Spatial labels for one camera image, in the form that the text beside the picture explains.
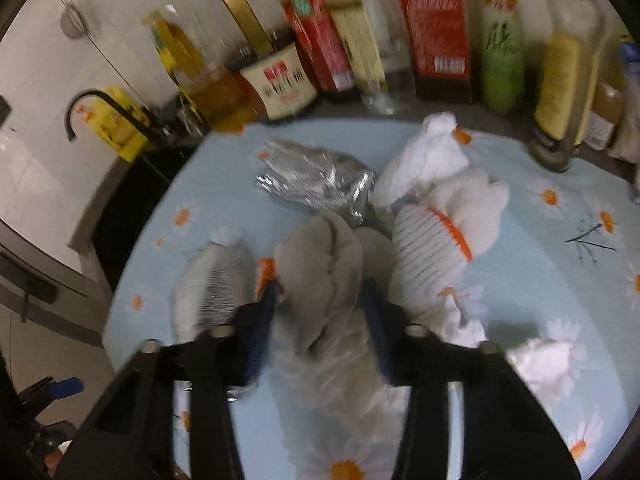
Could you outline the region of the gray cloth glove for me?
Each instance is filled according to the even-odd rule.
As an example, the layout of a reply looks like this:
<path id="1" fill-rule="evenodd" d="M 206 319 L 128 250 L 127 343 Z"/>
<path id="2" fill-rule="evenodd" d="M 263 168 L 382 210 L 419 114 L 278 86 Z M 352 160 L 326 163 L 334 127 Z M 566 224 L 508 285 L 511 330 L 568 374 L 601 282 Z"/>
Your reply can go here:
<path id="1" fill-rule="evenodd" d="M 368 443 L 399 439 L 408 399 L 407 389 L 387 385 L 378 370 L 357 304 L 368 278 L 386 292 L 394 267 L 386 236 L 353 229 L 334 212 L 317 214 L 274 250 L 281 295 L 273 367 L 301 406 L 335 418 Z"/>

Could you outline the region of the white knit work glove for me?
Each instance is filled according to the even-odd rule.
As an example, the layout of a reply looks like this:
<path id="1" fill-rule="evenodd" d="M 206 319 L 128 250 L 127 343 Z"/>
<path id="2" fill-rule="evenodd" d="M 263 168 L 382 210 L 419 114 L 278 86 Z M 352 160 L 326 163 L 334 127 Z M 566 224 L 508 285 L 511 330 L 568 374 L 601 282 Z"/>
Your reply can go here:
<path id="1" fill-rule="evenodd" d="M 419 315 L 461 283 L 465 270 L 497 243 L 509 185 L 469 168 L 398 212 L 388 300 Z"/>

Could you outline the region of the white tissue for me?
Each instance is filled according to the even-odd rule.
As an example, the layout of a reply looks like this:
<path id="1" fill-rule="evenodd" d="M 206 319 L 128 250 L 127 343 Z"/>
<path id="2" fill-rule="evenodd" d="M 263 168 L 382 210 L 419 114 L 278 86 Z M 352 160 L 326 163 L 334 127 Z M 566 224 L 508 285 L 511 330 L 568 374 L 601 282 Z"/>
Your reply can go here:
<path id="1" fill-rule="evenodd" d="M 470 161 L 454 133 L 457 117 L 449 112 L 425 117 L 420 131 L 376 178 L 369 195 L 375 210 L 391 210 L 412 193 L 428 192 L 443 180 L 468 169 Z"/>

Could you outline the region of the silver foil wrapper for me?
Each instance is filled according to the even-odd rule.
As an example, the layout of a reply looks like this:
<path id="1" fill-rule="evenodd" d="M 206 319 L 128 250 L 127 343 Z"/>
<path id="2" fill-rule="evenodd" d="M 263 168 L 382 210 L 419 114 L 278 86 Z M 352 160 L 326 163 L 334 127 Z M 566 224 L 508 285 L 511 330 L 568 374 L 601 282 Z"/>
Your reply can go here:
<path id="1" fill-rule="evenodd" d="M 285 139 L 270 139 L 262 151 L 261 190 L 309 210 L 333 211 L 350 226 L 368 215 L 376 174 L 354 156 Z"/>

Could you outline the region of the blue daisy tablecloth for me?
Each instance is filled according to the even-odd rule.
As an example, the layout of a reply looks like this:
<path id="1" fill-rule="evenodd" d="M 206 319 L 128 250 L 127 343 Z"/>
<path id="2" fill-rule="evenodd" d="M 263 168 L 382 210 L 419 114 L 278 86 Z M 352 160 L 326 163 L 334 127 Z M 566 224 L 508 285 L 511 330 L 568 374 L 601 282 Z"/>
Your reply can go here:
<path id="1" fill-rule="evenodd" d="M 262 370 L 231 404 L 244 474 L 387 479 L 409 393 L 378 369 L 357 304 L 375 281 L 440 339 L 503 348 L 592 478 L 639 405 L 639 207 L 589 162 L 550 174 L 521 143 L 455 125 L 209 136 L 122 274 L 103 334 L 112 363 L 149 339 L 193 340 L 275 278 Z"/>

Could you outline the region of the small brown jar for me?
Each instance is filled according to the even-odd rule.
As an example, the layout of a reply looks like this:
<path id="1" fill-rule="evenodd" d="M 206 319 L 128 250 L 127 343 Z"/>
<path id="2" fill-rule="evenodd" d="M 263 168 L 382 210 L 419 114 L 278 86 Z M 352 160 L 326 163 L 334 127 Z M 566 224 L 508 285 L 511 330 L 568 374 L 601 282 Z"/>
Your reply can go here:
<path id="1" fill-rule="evenodd" d="M 584 143 L 596 151 L 603 151 L 610 144 L 620 123 L 625 107 L 623 92 L 598 81 Z"/>

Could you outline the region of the cooking oil jug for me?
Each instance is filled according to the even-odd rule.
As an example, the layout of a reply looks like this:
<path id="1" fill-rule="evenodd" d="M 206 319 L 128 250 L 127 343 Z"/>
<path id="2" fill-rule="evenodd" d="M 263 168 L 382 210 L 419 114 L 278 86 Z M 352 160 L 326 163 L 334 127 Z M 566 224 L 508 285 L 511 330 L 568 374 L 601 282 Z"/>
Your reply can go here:
<path id="1" fill-rule="evenodd" d="M 165 72 L 212 130 L 239 134 L 258 121 L 255 105 L 226 67 L 236 42 L 223 27 L 186 4 L 155 9 L 142 24 Z"/>

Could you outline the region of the small gold cap bottle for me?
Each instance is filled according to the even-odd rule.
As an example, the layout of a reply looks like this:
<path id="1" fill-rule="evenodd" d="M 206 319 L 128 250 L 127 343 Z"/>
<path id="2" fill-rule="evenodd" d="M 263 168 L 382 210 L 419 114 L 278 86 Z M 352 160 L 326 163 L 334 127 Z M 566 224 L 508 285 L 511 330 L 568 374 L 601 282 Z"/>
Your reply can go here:
<path id="1" fill-rule="evenodd" d="M 588 126 L 605 18 L 597 0 L 547 0 L 552 34 L 544 50 L 529 154 L 544 168 L 568 169 Z"/>

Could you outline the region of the dark vinegar jug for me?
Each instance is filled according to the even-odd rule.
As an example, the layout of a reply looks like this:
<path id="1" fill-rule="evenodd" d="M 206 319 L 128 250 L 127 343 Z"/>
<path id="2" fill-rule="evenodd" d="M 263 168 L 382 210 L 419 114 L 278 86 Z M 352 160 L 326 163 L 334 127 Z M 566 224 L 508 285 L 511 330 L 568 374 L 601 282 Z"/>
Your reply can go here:
<path id="1" fill-rule="evenodd" d="M 320 93 L 293 29 L 262 26 L 248 0 L 221 0 L 244 42 L 224 62 L 266 125 L 292 122 L 318 104 Z"/>

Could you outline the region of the green label oil bottle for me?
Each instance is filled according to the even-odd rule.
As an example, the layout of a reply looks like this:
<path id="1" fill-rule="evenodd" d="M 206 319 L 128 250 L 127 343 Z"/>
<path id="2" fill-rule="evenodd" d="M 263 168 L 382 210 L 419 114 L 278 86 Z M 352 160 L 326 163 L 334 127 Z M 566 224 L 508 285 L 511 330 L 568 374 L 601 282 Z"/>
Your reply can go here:
<path id="1" fill-rule="evenodd" d="M 525 49 L 518 10 L 518 0 L 480 0 L 482 96 L 501 116 L 518 107 L 524 92 Z"/>

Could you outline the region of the metal strainer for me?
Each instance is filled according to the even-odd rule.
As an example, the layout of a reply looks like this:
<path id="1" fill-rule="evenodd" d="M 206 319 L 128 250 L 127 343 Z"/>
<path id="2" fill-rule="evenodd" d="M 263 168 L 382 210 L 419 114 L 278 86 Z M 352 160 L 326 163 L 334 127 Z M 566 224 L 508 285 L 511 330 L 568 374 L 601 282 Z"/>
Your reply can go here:
<path id="1" fill-rule="evenodd" d="M 89 36 L 89 25 L 74 3 L 74 0 L 61 0 L 64 12 L 60 18 L 60 27 L 63 35 L 70 40 L 77 40 Z"/>

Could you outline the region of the yellow cap clear bottle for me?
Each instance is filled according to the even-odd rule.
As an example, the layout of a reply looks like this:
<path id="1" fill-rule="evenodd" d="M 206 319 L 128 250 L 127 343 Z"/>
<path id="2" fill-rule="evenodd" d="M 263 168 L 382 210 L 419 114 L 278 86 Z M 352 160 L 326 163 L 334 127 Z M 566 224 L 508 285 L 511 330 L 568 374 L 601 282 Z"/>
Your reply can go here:
<path id="1" fill-rule="evenodd" d="M 398 0 L 328 0 L 363 104 L 390 116 L 416 97 L 408 32 Z"/>

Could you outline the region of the red label clear bottle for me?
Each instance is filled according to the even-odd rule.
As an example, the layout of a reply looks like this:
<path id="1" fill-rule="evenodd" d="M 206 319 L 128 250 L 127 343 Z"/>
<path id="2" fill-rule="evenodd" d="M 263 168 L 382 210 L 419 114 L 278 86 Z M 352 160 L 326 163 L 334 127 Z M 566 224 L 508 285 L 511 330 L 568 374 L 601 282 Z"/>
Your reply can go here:
<path id="1" fill-rule="evenodd" d="M 471 44 L 464 0 L 399 3 L 409 34 L 418 96 L 425 101 L 471 103 Z"/>

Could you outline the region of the red label sauce bottle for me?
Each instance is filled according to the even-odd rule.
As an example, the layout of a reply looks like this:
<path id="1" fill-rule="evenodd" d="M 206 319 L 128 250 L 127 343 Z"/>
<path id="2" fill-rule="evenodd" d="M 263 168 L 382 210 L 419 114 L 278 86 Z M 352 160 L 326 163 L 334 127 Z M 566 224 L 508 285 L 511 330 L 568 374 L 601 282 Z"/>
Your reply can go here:
<path id="1" fill-rule="evenodd" d="M 314 69 L 319 88 L 332 102 L 345 102 L 356 84 L 328 0 L 278 0 L 300 46 Z"/>

